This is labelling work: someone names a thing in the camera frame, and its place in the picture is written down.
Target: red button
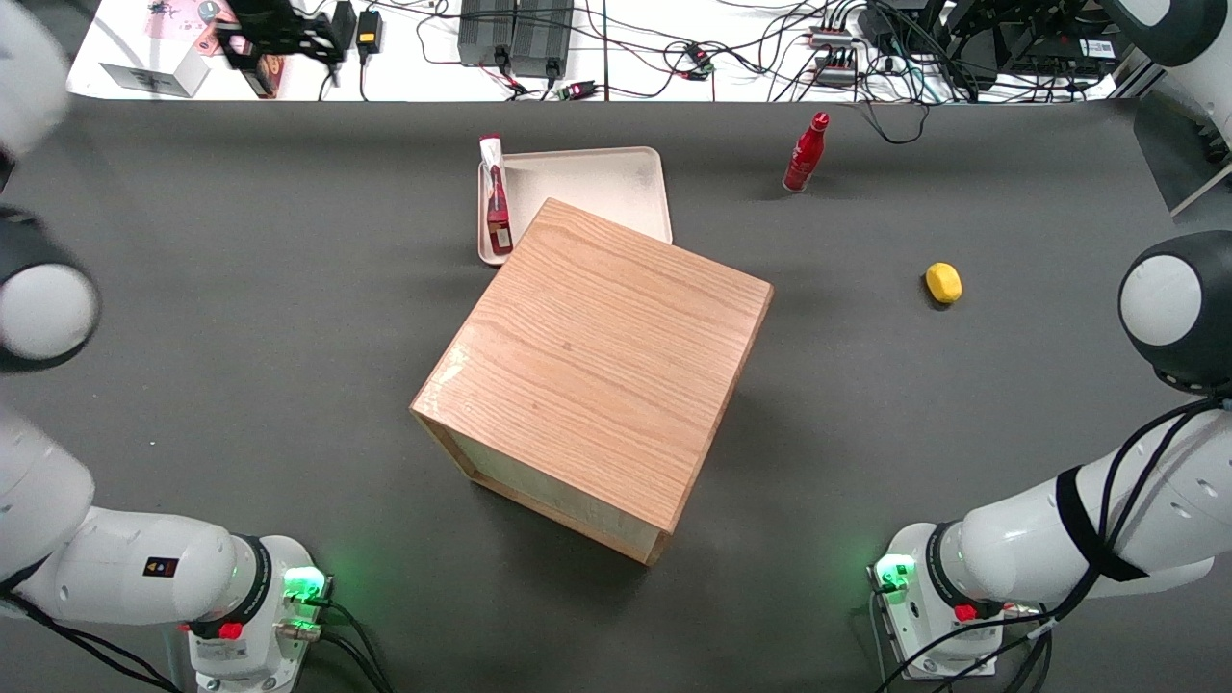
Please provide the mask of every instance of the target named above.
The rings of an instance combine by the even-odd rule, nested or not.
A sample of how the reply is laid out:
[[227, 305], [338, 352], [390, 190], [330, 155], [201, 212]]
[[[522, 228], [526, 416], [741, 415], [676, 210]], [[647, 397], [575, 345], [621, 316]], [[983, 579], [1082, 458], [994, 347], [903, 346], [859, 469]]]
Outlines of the red button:
[[224, 623], [218, 626], [218, 638], [223, 640], [239, 640], [239, 635], [244, 631], [244, 624], [241, 623]]
[[958, 623], [967, 623], [968, 620], [976, 620], [976, 608], [971, 604], [958, 604], [954, 608], [954, 618], [958, 619]]

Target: wooden lid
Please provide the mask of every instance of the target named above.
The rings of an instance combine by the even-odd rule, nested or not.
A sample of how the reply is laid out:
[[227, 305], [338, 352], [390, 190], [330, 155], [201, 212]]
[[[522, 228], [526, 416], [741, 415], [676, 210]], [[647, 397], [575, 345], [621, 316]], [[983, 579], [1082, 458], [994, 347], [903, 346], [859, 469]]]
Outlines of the wooden lid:
[[411, 409], [670, 533], [772, 293], [548, 200]]

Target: power supply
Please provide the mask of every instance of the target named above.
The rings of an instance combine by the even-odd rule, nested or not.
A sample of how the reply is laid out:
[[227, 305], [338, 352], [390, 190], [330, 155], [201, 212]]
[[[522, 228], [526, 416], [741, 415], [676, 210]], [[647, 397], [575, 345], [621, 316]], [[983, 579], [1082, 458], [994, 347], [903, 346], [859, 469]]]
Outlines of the power supply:
[[569, 59], [573, 0], [521, 0], [510, 63], [517, 76], [564, 76]]
[[463, 65], [504, 68], [514, 46], [515, 0], [462, 0], [458, 59]]

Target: red bottle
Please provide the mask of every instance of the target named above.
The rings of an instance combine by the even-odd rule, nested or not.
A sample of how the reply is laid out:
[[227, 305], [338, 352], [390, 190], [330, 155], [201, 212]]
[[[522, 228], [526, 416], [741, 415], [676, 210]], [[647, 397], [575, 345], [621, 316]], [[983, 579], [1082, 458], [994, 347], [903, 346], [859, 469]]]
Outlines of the red bottle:
[[825, 126], [830, 125], [830, 116], [817, 113], [813, 116], [813, 125], [800, 136], [796, 148], [791, 152], [791, 163], [787, 164], [787, 173], [782, 176], [782, 186], [792, 192], [803, 192], [808, 186], [808, 179], [813, 176], [817, 162], [822, 160], [822, 152], [825, 150]]

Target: yellow object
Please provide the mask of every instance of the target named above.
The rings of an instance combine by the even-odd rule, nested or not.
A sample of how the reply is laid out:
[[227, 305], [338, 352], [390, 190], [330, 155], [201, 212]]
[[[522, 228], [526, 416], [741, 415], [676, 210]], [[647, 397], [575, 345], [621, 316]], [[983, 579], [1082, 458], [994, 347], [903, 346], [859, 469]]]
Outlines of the yellow object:
[[924, 273], [924, 282], [938, 303], [954, 303], [962, 296], [958, 270], [947, 263], [933, 263]]

